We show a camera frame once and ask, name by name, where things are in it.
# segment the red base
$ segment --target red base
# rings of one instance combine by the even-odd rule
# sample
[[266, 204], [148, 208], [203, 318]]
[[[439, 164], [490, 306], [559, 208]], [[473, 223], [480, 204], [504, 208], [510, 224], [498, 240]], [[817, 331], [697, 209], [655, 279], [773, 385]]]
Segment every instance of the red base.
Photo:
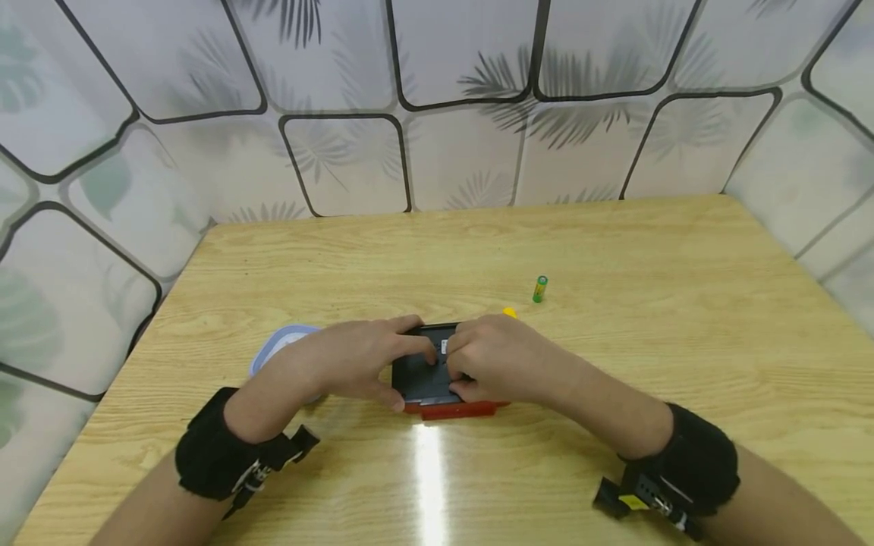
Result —
[[495, 415], [498, 408], [510, 402], [459, 402], [457, 404], [419, 405], [407, 404], [404, 413], [422, 416], [423, 421], [436, 419], [455, 419], [462, 417], [487, 417]]

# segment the wall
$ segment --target wall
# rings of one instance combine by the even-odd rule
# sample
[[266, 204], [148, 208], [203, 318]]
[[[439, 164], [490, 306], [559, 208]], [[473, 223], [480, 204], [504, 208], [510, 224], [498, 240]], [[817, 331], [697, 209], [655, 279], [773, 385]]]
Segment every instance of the wall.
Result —
[[873, 4], [0, 0], [0, 543], [211, 222], [726, 191], [874, 333]]

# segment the wooden table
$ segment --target wooden table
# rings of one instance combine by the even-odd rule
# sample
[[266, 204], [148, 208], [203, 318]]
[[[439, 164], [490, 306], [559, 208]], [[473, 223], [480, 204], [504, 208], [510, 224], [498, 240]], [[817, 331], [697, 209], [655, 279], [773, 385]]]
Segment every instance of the wooden table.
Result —
[[[544, 303], [534, 281], [549, 276]], [[730, 197], [220, 225], [206, 236], [22, 531], [84, 543], [288, 323], [513, 306], [602, 368], [694, 408], [874, 541], [874, 343]], [[539, 407], [423, 424], [329, 398], [323, 442], [215, 543], [675, 543], [591, 508], [621, 464]]]

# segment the green battery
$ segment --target green battery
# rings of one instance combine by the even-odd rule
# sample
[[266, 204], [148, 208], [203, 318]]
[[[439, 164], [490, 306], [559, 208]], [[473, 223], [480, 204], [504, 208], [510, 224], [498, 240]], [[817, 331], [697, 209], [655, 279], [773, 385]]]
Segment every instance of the green battery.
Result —
[[549, 279], [546, 278], [546, 275], [540, 275], [538, 277], [538, 283], [534, 286], [534, 296], [531, 298], [534, 300], [534, 303], [540, 303], [543, 301], [547, 282], [549, 282]]

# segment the blue lid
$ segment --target blue lid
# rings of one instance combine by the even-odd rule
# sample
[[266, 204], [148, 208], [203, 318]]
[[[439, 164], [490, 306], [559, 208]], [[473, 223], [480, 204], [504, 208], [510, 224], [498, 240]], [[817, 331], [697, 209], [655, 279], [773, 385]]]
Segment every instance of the blue lid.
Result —
[[264, 343], [264, 347], [261, 347], [258, 354], [255, 355], [255, 358], [252, 360], [252, 365], [249, 366], [249, 376], [252, 377], [258, 373], [258, 370], [261, 369], [261, 366], [264, 365], [267, 359], [275, 355], [279, 349], [282, 349], [290, 343], [296, 342], [307, 334], [312, 334], [317, 331], [319, 331], [319, 328], [316, 328], [315, 326], [307, 326], [305, 324], [289, 324], [288, 326], [279, 328], [270, 336], [270, 339]]

